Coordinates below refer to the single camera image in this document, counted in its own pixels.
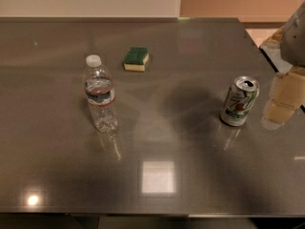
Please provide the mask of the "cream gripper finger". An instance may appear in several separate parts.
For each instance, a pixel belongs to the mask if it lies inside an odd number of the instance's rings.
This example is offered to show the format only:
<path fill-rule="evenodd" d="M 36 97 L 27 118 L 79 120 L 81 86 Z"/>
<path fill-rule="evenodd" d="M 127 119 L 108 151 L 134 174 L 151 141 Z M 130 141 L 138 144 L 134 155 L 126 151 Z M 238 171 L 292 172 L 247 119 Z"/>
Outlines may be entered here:
<path fill-rule="evenodd" d="M 262 126 L 267 130 L 278 129 L 304 103 L 305 68 L 293 66 L 286 73 L 277 73 L 270 89 L 269 100 L 264 107 Z"/>

